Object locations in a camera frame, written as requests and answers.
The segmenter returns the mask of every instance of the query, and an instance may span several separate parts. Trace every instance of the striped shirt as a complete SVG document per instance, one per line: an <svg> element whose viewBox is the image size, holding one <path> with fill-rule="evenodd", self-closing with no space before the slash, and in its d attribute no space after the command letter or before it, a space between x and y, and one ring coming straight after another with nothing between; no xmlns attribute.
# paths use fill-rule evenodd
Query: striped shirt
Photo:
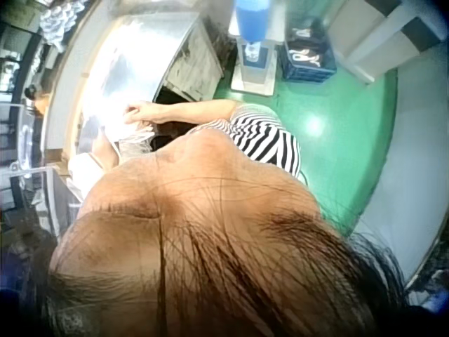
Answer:
<svg viewBox="0 0 449 337"><path fill-rule="evenodd" d="M288 132L268 107L244 104L237 107L231 120L217 119L193 128L193 133L205 128L225 132L250 159L273 164L300 177L300 148L294 135Z"/></svg>

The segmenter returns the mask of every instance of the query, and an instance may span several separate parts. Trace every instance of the dark hair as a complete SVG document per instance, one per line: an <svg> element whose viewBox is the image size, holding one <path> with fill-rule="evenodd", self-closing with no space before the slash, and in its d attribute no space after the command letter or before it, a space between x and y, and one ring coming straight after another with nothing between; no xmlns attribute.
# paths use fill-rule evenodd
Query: dark hair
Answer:
<svg viewBox="0 0 449 337"><path fill-rule="evenodd" d="M156 336L387 336L410 312L391 251L360 236L343 240L311 216L261 223L264 236L285 247L282 264L224 227L185 223L169 236L159 227L158 296L148 312ZM180 256L182 265L173 263ZM28 296L38 299L48 335L101 336L98 315L111 303L95 295L116 277L50 275Z"/></svg>

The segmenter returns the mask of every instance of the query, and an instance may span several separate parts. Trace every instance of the green floor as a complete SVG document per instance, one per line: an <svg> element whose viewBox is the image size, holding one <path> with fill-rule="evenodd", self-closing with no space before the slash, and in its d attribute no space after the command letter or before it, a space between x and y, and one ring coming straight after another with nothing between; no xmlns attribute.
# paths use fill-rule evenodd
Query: green floor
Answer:
<svg viewBox="0 0 449 337"><path fill-rule="evenodd" d="M369 86L342 68L321 85L285 82L278 72L269 98L231 91L231 76L227 70L215 98L259 103L276 111L301 144L302 172L323 213L342 233L351 232L387 155L396 72Z"/></svg>

